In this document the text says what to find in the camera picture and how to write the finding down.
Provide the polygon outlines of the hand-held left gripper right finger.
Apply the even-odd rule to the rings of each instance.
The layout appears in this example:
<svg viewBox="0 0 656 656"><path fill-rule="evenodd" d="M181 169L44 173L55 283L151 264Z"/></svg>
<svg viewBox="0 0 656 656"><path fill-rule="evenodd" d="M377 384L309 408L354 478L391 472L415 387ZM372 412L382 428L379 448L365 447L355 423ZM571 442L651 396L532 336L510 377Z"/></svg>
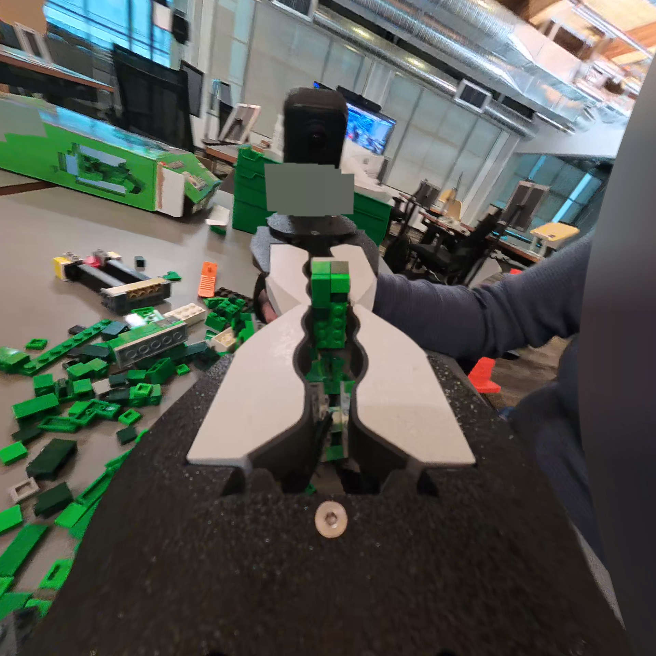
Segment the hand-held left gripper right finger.
<svg viewBox="0 0 656 656"><path fill-rule="evenodd" d="M466 468L476 462L424 350L353 306L362 366L352 389L350 447L362 468Z"/></svg>

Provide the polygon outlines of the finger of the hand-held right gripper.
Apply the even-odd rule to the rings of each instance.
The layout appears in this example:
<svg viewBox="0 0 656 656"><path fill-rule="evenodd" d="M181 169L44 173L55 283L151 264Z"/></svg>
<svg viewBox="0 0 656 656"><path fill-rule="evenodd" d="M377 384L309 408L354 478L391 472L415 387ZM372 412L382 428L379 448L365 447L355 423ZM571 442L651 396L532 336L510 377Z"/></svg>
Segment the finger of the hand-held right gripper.
<svg viewBox="0 0 656 656"><path fill-rule="evenodd" d="M270 247L268 272L268 323L298 310L306 317L310 312L307 268L310 253L288 244Z"/></svg>
<svg viewBox="0 0 656 656"><path fill-rule="evenodd" d="M335 260L348 264L350 277L349 303L373 311L377 290L377 274L374 272L365 250L359 245L340 244L331 248Z"/></svg>

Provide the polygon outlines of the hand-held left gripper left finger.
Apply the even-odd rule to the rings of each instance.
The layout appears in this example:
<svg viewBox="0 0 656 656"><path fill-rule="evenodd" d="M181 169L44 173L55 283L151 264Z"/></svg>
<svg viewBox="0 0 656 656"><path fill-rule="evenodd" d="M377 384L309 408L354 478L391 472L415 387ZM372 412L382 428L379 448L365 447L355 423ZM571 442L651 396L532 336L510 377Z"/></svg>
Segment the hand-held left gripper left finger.
<svg viewBox="0 0 656 656"><path fill-rule="evenodd" d="M310 454L309 388L298 357L308 305L250 337L228 367L190 450L195 465L294 468Z"/></svg>

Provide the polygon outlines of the green striped brick model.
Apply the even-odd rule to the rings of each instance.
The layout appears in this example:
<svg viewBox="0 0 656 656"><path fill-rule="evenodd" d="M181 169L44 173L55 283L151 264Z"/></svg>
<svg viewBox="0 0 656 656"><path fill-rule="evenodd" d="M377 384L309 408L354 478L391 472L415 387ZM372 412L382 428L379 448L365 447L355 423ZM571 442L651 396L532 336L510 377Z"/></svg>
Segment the green striped brick model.
<svg viewBox="0 0 656 656"><path fill-rule="evenodd" d="M350 273L345 261L314 258L310 263L311 345L306 375L313 394L313 412L323 422L323 463L344 463L349 457L349 413L354 380L346 361Z"/></svg>

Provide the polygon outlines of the person's right forearm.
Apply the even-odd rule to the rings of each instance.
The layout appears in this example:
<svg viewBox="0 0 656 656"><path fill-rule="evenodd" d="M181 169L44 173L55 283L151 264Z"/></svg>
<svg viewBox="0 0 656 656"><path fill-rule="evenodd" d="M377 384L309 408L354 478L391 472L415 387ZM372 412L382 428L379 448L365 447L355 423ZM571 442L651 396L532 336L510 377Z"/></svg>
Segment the person's right forearm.
<svg viewBox="0 0 656 656"><path fill-rule="evenodd" d="M520 274L473 289L382 275L373 312L423 349L455 359L496 358L554 337L569 339L565 354L574 357L592 239L587 234Z"/></svg>

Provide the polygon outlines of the grey desk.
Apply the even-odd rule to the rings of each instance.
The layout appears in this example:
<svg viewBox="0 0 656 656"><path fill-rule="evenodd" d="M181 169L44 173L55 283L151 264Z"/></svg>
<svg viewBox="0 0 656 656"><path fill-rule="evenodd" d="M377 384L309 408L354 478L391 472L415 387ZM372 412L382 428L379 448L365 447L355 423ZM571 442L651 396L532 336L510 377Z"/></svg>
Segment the grey desk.
<svg viewBox="0 0 656 656"><path fill-rule="evenodd" d="M57 344L106 316L51 258L117 250L193 299L204 259L250 294L250 238L63 188L1 196L1 346ZM395 474L378 495L287 495L267 474L192 467L186 452L228 363L172 381L95 512L70 576L21 655L630 655L545 477L451 362L430 355L473 471Z"/></svg>

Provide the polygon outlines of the black studded plate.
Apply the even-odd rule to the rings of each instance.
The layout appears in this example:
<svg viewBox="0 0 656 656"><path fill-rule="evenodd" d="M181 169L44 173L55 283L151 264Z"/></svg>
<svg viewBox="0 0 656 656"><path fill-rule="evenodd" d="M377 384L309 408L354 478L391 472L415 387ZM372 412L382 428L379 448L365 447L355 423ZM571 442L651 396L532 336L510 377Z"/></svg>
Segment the black studded plate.
<svg viewBox="0 0 656 656"><path fill-rule="evenodd" d="M253 312L253 300L251 297L242 295L225 287L219 287L215 290L215 297L228 299L231 304L240 308L241 312Z"/></svg>

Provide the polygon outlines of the white plastic bags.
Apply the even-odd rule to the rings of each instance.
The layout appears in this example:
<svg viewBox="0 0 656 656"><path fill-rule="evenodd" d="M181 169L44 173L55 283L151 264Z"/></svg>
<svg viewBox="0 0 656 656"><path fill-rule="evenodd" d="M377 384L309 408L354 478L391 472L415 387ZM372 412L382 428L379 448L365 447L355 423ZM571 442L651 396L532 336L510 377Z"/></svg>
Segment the white plastic bags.
<svg viewBox="0 0 656 656"><path fill-rule="evenodd" d="M364 193L364 190L367 190L367 193L381 192L379 173L384 162L384 156L374 154L349 139L344 140L340 171L344 175L354 177L354 187L360 193Z"/></svg>

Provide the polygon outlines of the tablet on stand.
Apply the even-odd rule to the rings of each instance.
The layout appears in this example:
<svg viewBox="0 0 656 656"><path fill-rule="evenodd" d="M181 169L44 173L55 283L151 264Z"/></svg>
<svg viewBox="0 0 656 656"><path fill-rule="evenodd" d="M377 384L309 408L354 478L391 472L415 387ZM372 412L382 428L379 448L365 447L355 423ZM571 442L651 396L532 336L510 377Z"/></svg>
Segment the tablet on stand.
<svg viewBox="0 0 656 656"><path fill-rule="evenodd" d="M258 119L260 110L261 106L257 104L236 104L220 131L219 142L234 145L245 144Z"/></svg>

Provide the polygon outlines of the stack of green bins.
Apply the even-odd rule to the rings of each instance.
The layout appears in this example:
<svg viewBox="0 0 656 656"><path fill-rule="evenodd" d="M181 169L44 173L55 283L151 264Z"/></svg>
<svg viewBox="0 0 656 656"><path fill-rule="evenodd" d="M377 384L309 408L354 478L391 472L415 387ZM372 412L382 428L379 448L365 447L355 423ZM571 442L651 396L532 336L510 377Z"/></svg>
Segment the stack of green bins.
<svg viewBox="0 0 656 656"><path fill-rule="evenodd" d="M272 211L267 209L264 166L274 162L251 146L239 149L234 164L234 230L254 235L258 227L267 225ZM346 216L380 245L388 232L391 210L392 206L387 202L355 192L354 212Z"/></svg>

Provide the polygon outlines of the white brick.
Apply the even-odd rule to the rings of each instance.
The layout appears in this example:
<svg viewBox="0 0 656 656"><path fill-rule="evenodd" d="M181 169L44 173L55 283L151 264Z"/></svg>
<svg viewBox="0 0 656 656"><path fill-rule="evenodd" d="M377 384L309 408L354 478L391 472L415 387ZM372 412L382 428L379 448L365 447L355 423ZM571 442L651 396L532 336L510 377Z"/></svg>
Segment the white brick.
<svg viewBox="0 0 656 656"><path fill-rule="evenodd" d="M193 326L204 323L207 319L207 315L208 308L206 306L189 303L164 313L163 317L171 321L182 321L187 326Z"/></svg>

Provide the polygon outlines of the grey technic brick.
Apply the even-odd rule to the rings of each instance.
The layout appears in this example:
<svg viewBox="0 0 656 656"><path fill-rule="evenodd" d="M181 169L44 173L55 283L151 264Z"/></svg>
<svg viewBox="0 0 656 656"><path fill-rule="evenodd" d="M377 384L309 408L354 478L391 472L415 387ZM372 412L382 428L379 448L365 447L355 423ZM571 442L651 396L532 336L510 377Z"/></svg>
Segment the grey technic brick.
<svg viewBox="0 0 656 656"><path fill-rule="evenodd" d="M156 356L188 338L188 326L184 321L163 318L157 322L137 327L107 341L112 362L123 370L141 360Z"/></svg>

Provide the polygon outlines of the person's torso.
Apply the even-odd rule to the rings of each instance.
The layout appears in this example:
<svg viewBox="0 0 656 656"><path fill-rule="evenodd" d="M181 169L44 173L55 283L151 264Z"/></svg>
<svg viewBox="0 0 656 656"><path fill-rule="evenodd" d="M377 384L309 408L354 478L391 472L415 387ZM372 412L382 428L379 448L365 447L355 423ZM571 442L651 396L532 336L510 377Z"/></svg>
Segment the person's torso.
<svg viewBox="0 0 656 656"><path fill-rule="evenodd" d="M571 523L607 568L580 434L578 334L564 349L555 378L514 407L510 425L533 452Z"/></svg>

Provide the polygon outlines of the black mesh office chair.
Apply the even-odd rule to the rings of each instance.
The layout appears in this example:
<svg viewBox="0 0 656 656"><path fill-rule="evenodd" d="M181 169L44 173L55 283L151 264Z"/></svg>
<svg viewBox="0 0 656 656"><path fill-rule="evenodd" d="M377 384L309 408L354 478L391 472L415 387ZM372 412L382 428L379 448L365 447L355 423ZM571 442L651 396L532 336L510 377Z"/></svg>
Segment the black mesh office chair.
<svg viewBox="0 0 656 656"><path fill-rule="evenodd" d="M114 44L111 52L126 129L194 151L188 75Z"/></svg>

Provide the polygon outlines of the pile of loose green bricks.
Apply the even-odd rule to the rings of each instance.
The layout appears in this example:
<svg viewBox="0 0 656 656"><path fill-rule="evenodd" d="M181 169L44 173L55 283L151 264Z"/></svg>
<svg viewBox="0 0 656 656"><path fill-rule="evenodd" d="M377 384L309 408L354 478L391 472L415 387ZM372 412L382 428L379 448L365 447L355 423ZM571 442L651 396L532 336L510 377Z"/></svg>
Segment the pile of loose green bricks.
<svg viewBox="0 0 656 656"><path fill-rule="evenodd" d="M120 370L107 341L163 319L144 307L112 321L98 338L41 374L26 376L31 396L11 407L17 430L1 440L1 471L18 466L21 480L1 484L1 619L24 608L43 617L73 567L77 551L111 481L148 432L144 415L159 408L171 384L194 370L208 371L222 355L207 340L233 328L237 348L254 335L254 312L228 299L201 299L204 323L188 326L188 338L156 356ZM1 373L45 351L35 339L24 350L1 348Z"/></svg>

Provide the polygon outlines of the black and yellow brick build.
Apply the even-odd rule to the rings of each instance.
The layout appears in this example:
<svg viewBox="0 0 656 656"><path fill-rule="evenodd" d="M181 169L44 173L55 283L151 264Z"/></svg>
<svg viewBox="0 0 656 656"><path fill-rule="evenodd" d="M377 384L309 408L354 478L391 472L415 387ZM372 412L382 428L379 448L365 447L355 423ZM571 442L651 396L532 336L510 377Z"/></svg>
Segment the black and yellow brick build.
<svg viewBox="0 0 656 656"><path fill-rule="evenodd" d="M94 250L87 257L66 252L52 260L55 276L94 292L104 308L115 315L159 306L170 298L171 282L164 277L148 277L127 266L113 251Z"/></svg>

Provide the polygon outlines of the green toy box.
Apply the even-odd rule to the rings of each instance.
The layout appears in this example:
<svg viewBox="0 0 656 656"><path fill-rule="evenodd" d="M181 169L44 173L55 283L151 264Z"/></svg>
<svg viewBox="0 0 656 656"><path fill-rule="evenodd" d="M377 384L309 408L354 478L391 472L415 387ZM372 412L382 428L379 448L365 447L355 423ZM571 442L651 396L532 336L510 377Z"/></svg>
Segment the green toy box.
<svg viewBox="0 0 656 656"><path fill-rule="evenodd" d="M191 152L7 93L1 168L174 218L205 209L221 185Z"/></svg>

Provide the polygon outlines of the long green plate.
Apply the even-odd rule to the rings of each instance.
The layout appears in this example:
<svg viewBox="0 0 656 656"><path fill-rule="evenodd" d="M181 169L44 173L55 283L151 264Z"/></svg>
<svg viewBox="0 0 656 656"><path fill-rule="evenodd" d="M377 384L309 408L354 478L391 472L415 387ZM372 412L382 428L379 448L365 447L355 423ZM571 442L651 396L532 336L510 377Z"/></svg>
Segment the long green plate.
<svg viewBox="0 0 656 656"><path fill-rule="evenodd" d="M37 356L35 359L30 360L26 364L19 367L16 373L32 377L37 374L43 373L49 367L59 362L61 358L68 355L71 350L79 348L95 338L98 338L103 330L111 324L110 319L103 319L90 327L87 327L82 332L69 336L60 344L52 349L49 349Z"/></svg>

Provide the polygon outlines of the dark wooden table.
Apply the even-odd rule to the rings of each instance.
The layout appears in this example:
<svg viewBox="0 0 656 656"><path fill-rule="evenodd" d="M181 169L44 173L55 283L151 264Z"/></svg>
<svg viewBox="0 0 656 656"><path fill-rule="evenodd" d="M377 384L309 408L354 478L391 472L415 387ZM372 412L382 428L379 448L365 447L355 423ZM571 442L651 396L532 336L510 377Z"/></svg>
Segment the dark wooden table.
<svg viewBox="0 0 656 656"><path fill-rule="evenodd" d="M1 45L1 84L91 102L97 101L101 91L113 93L111 85L5 45Z"/></svg>

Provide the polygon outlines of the wall television screen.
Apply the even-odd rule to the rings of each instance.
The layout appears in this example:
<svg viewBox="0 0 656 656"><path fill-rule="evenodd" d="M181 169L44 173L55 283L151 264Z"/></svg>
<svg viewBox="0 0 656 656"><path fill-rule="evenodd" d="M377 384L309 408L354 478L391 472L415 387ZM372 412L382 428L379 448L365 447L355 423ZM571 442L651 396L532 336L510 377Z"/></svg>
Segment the wall television screen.
<svg viewBox="0 0 656 656"><path fill-rule="evenodd" d="M396 120L384 115L380 105L343 86L337 87L348 110L344 138L374 155L383 155L396 126Z"/></svg>

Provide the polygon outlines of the silver ventilation duct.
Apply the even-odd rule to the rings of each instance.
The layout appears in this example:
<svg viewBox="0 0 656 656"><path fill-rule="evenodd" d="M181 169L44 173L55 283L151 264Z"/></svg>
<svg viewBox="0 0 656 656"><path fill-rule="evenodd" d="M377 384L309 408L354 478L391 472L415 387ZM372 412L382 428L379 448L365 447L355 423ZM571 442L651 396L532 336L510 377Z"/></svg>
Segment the silver ventilation duct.
<svg viewBox="0 0 656 656"><path fill-rule="evenodd" d="M332 12L444 61L558 125L624 128L627 74L581 58L498 1L320 1Z"/></svg>

